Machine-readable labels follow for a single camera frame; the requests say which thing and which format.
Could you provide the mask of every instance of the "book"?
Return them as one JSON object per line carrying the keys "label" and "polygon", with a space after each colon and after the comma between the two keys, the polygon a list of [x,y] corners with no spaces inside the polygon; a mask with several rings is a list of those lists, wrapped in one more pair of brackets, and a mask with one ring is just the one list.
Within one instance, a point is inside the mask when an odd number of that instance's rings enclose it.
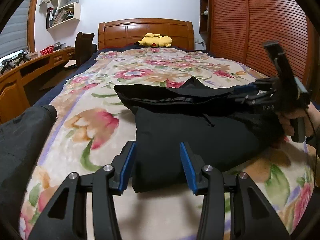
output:
{"label": "book", "polygon": [[53,21],[53,23],[52,23],[52,26],[57,25],[57,24],[63,22],[63,21],[66,19],[67,16],[68,16],[68,11],[66,11],[66,10],[61,10],[61,11],[58,13],[57,17],[54,19],[54,21]]}
{"label": "book", "polygon": [[59,11],[57,9],[54,9],[53,11],[53,18],[52,18],[52,24],[54,23],[55,19],[57,18],[59,14]]}
{"label": "book", "polygon": [[50,24],[52,24],[52,22],[50,22],[50,20],[52,21],[52,12],[53,12],[53,9],[52,7],[49,7],[47,9],[47,19],[46,19],[46,28],[49,29],[51,26]]}

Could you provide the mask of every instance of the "red basket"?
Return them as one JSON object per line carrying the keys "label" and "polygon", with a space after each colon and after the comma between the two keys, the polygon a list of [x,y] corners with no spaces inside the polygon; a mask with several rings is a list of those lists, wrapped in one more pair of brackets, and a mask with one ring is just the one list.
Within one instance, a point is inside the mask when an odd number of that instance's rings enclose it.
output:
{"label": "red basket", "polygon": [[44,50],[41,50],[40,53],[42,55],[48,55],[53,52],[53,48],[54,48],[53,45],[51,45],[51,46],[45,48]]}

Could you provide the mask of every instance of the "window blind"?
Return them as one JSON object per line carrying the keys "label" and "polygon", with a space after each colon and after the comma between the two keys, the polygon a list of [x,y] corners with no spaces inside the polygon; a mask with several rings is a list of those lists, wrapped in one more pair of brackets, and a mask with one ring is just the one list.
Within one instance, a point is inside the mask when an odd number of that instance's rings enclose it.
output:
{"label": "window blind", "polygon": [[24,0],[0,34],[0,58],[27,49],[27,24],[30,0]]}

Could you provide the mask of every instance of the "wooden wardrobe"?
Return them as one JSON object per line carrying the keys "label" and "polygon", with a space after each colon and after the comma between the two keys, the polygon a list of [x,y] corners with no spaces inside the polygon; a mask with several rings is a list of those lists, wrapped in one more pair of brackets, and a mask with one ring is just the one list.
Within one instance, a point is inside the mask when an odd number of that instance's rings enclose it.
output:
{"label": "wooden wardrobe", "polygon": [[318,35],[294,0],[210,0],[209,5],[211,28],[207,49],[216,57],[232,59],[275,76],[276,69],[262,44],[277,40],[294,74],[308,89],[315,83],[312,77],[318,69]]}

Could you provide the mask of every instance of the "black fabric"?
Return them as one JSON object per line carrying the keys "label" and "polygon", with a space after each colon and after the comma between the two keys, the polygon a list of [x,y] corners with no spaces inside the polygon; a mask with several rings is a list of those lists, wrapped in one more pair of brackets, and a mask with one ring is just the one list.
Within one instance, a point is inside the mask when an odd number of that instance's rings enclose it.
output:
{"label": "black fabric", "polygon": [[31,172],[57,117],[53,106],[33,106],[0,125],[0,228],[18,230]]}
{"label": "black fabric", "polygon": [[274,113],[254,114],[228,95],[253,87],[212,89],[195,78],[182,87],[116,85],[124,105],[135,114],[137,157],[135,192],[185,182],[180,143],[187,141],[206,164],[229,170],[283,135]]}

